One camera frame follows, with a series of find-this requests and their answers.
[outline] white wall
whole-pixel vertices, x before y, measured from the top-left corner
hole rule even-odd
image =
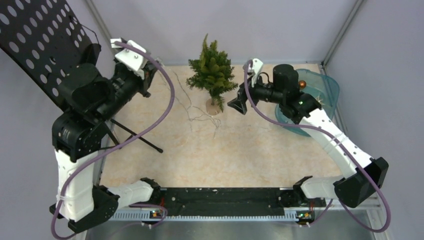
[[[135,40],[168,65],[218,40],[233,63],[322,61],[355,0],[93,0],[114,37]]]
[[[328,66],[348,135],[389,163],[395,239],[424,236],[424,1],[367,1]]]
[[[81,23],[98,31],[83,0],[69,1],[69,5]],[[98,35],[103,51],[97,66],[110,77],[113,56]],[[58,167],[52,124],[62,112],[2,50],[0,82],[0,239],[54,239],[49,206],[56,201]],[[71,233],[65,221],[57,225],[62,236]]]

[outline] green artificial tree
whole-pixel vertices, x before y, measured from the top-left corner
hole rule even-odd
[[[224,111],[223,93],[230,92],[238,87],[232,82],[234,78],[231,60],[225,51],[218,51],[218,42],[215,40],[207,44],[208,34],[204,37],[200,59],[189,59],[188,65],[194,71],[194,75],[187,78],[186,83],[190,89],[198,88],[208,91],[211,104],[218,105],[221,112]]]

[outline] blue transparent container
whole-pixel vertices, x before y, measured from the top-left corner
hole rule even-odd
[[[322,75],[307,69],[297,69],[299,73],[299,81],[306,82],[306,87],[302,90],[304,93],[312,95],[327,113],[330,119],[333,118],[336,110],[337,100],[339,99],[339,84],[331,77]],[[284,124],[294,124],[280,110],[279,105],[275,107],[275,117],[278,122]],[[310,137],[305,131],[298,127],[284,127],[294,133]]]

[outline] black perforated panel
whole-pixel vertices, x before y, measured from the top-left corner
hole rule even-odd
[[[65,0],[0,0],[0,48],[62,110],[58,84],[91,44]]]

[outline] gray floor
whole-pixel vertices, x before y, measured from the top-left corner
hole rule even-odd
[[[357,217],[369,224],[365,211]],[[329,211],[311,228],[284,226],[278,222],[165,222],[149,230],[134,225],[111,233],[128,222],[108,221],[93,228],[87,240],[374,240],[344,211]]]

